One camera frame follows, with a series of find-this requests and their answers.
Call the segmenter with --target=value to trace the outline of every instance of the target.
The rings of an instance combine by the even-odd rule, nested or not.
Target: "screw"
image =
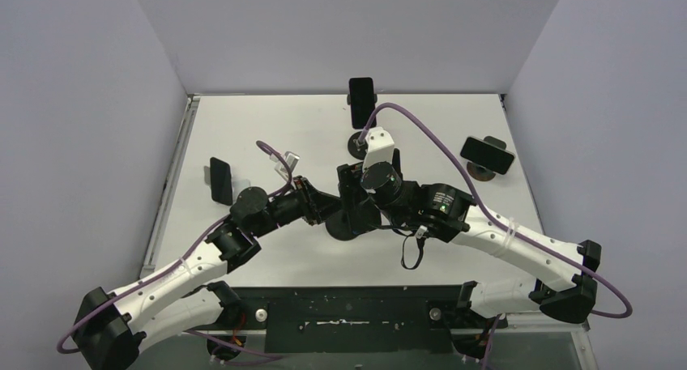
[[[267,320],[267,311],[264,309],[258,309],[257,311],[255,311],[255,320],[261,323]]]
[[[440,321],[442,319],[442,311],[439,308],[432,308],[429,310],[429,318],[434,321]]]

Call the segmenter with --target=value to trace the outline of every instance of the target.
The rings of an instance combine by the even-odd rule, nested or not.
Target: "white table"
[[[469,135],[487,135],[506,142],[516,160],[504,176],[476,181],[486,204],[519,223],[541,231],[527,180],[514,147],[506,115],[497,95],[378,95],[378,104],[395,102],[418,116],[454,153]],[[403,177],[421,184],[447,183],[467,191],[449,160],[408,119],[392,109],[378,115],[401,151]],[[338,195],[336,167],[354,164],[346,142],[354,132],[345,95],[318,96],[196,96],[181,128],[142,274],[179,258],[228,207],[211,200],[203,168],[212,156],[232,166],[234,179],[271,192],[283,180],[274,163],[256,146],[261,139],[276,150],[301,156],[295,174],[307,177],[319,190]],[[225,276],[233,287],[410,286],[489,283],[528,274],[463,246],[431,240],[417,270],[400,263],[403,238],[375,231],[351,241],[331,238],[324,225],[312,228],[302,220],[259,239],[262,251]],[[408,242],[406,258],[416,248]],[[513,333],[572,333],[581,368],[595,368],[585,329],[540,314],[509,315],[518,323]]]

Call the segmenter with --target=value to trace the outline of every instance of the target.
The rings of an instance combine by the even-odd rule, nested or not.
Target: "black smartphone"
[[[498,174],[506,174],[515,155],[475,137],[467,137],[460,156]]]
[[[374,83],[371,77],[361,77],[348,80],[348,93],[351,98],[351,122],[353,128],[360,130],[365,127],[369,116],[374,111]],[[377,125],[375,120],[371,127]]]

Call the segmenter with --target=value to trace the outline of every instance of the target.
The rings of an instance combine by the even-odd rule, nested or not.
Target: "black round base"
[[[348,139],[348,153],[355,159],[363,160],[367,154],[367,143],[363,143],[360,148],[356,145],[356,140],[361,136],[361,131],[351,135]]]
[[[215,336],[219,340],[225,342],[233,343],[233,337],[231,336]],[[242,346],[245,346],[245,336],[237,336],[237,340],[241,342]],[[212,340],[207,341],[207,352],[210,355],[214,355],[218,361],[220,360],[232,360],[236,358],[241,352],[239,350],[234,350],[229,347],[220,346],[219,344],[213,342]]]
[[[348,217],[345,212],[339,211],[324,223],[326,231],[329,232],[332,238],[336,240],[353,240],[357,237],[351,232],[351,226],[348,225]]]
[[[491,170],[482,168],[480,165],[475,165],[472,162],[467,163],[467,172],[478,181],[491,181],[496,176],[496,173]]]

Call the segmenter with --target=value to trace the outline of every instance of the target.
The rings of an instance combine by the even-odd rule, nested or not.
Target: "gray wall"
[[[685,2],[561,0],[506,97],[545,231],[600,242],[634,304],[591,319],[602,369],[687,363]]]
[[[0,358],[87,368],[58,337],[135,279],[185,92],[136,0],[0,0]]]
[[[189,92],[505,92],[558,0],[139,0]]]

